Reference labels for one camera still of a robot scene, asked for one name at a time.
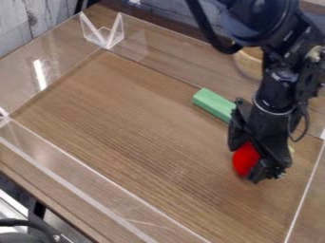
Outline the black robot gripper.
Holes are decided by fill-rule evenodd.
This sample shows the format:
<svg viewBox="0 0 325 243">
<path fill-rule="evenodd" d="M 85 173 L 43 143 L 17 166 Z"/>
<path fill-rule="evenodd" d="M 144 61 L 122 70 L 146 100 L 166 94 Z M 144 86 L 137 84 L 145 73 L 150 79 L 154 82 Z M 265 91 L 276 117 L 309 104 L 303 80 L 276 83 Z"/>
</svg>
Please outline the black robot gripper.
<svg viewBox="0 0 325 243">
<path fill-rule="evenodd" d="M 248 102 L 239 98 L 236 106 L 229 124 L 229 149 L 236 152 L 247 142 L 252 142 L 261 154 L 247 178 L 253 183 L 283 178 L 292 166 L 288 125 L 295 105 L 277 100 L 255 98 Z"/>
</svg>

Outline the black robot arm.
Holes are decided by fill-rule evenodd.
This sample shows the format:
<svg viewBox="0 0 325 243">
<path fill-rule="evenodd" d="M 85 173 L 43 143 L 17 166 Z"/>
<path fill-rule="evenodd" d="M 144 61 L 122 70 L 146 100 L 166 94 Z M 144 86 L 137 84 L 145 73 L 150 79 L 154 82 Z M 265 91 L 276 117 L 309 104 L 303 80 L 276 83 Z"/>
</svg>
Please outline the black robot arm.
<svg viewBox="0 0 325 243">
<path fill-rule="evenodd" d="M 280 178 L 292 166 L 288 144 L 311 123 L 309 101 L 325 87 L 325 30 L 300 8 L 300 0 L 213 0 L 224 44 L 200 0 L 186 0 L 212 46 L 224 54 L 245 47 L 263 50 L 263 81 L 252 100 L 232 110 L 228 144 L 239 175 L 257 183 Z"/>
</svg>

